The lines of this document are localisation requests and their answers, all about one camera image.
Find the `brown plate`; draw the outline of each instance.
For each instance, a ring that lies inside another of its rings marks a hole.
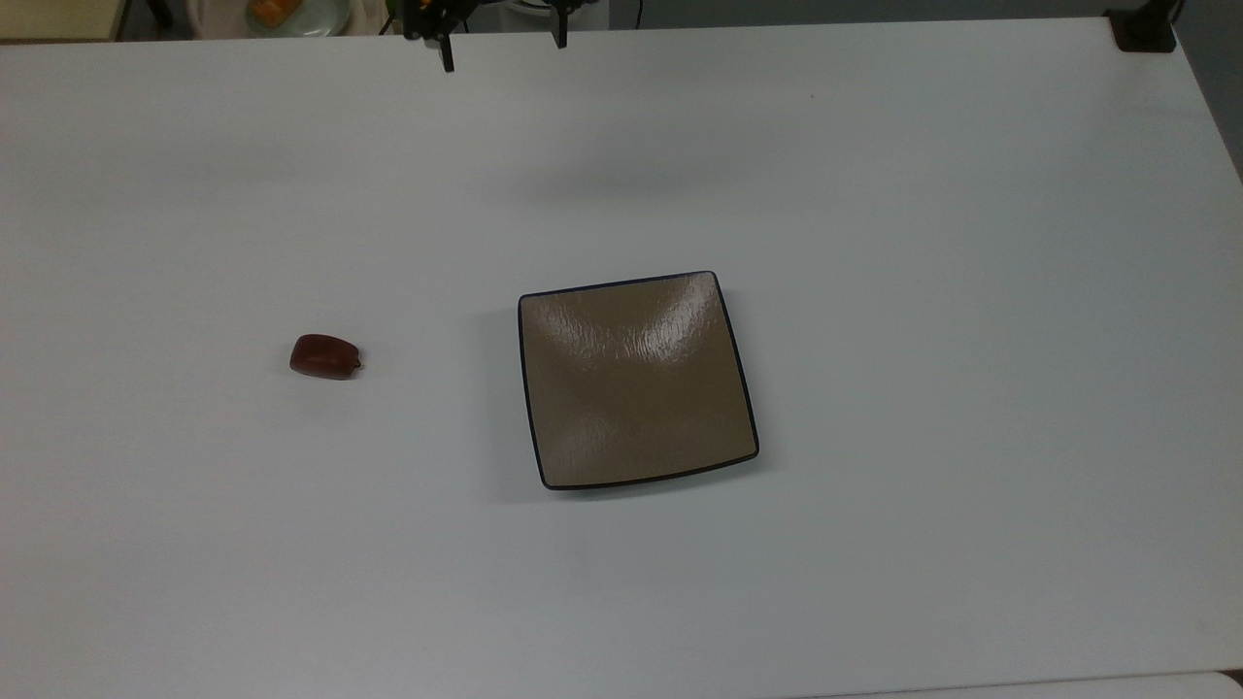
[[[759,453],[713,272],[528,294],[518,338],[549,489],[674,478]]]

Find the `gray floor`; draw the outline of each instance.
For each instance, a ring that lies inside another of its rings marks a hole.
[[[643,0],[643,29],[782,24],[986,20],[1100,16],[1108,7],[1141,0]],[[640,0],[610,0],[613,27],[634,26]],[[160,30],[145,0],[132,0],[124,41],[190,39],[185,7]],[[1208,107],[1234,167],[1243,173],[1243,0],[1187,0],[1177,24]]]

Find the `black clamp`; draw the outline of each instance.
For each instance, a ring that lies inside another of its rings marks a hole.
[[[440,51],[445,72],[454,72],[454,46],[449,40],[457,25],[479,7],[479,0],[401,0],[401,34],[421,39]]]
[[[552,37],[557,49],[569,42],[569,15],[583,6],[583,0],[544,0],[552,9]]]
[[[1105,10],[1117,47],[1130,53],[1172,52],[1178,42],[1173,37],[1170,12],[1178,2],[1180,0],[1149,0],[1139,10]]]

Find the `white table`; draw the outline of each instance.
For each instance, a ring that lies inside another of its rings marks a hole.
[[[1243,189],[1181,52],[1104,20],[455,49],[0,47],[0,695],[1243,665]],[[518,295],[697,269],[761,456],[543,490]],[[306,332],[362,377],[290,372]]]

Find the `plate rim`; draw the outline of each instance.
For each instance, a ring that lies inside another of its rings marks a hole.
[[[628,286],[633,284],[645,284],[650,281],[664,281],[669,279],[691,277],[700,275],[710,275],[712,277],[712,286],[716,289],[717,301],[721,303],[721,315],[725,316],[725,328],[730,336],[730,347],[733,350],[733,363],[738,369],[738,379],[742,383],[742,400],[747,405],[747,420],[751,423],[751,440],[755,443],[756,448],[750,454],[740,456],[736,459],[730,459],[721,461],[718,464],[711,464],[707,466],[700,466],[696,469],[690,469],[685,471],[677,471],[671,474],[636,478],[629,480],[610,480],[607,483],[589,483],[583,485],[552,485],[548,483],[548,478],[544,475],[543,459],[539,455],[539,439],[536,435],[536,420],[534,415],[531,413],[531,383],[527,379],[527,346],[526,338],[523,337],[523,323],[522,323],[522,303],[527,299],[537,299],[541,296],[558,296],[561,294],[574,294],[579,291],[592,291],[595,289],[608,289],[612,286]],[[679,272],[670,275],[649,276],[641,279],[626,279],[622,281],[608,281],[604,284],[588,284],[585,286],[572,286],[567,289],[557,289],[553,291],[537,291],[533,294],[523,294],[518,296],[518,354],[522,362],[522,393],[526,398],[527,405],[527,424],[531,428],[531,445],[536,454],[536,468],[539,471],[539,483],[543,484],[548,490],[595,490],[599,488],[617,488],[619,485],[635,485],[640,483],[655,483],[660,480],[670,480],[675,478],[682,478],[687,475],[701,474],[706,471],[712,471],[716,469],[722,469],[725,466],[732,466],[735,464],[741,464],[743,461],[750,461],[759,455],[759,432],[756,429],[756,412],[751,405],[751,388],[747,386],[747,374],[742,368],[742,356],[738,353],[738,341],[733,335],[733,322],[730,320],[730,308],[725,303],[725,292],[721,290],[721,280],[716,276],[712,270],[699,270],[694,272]]]

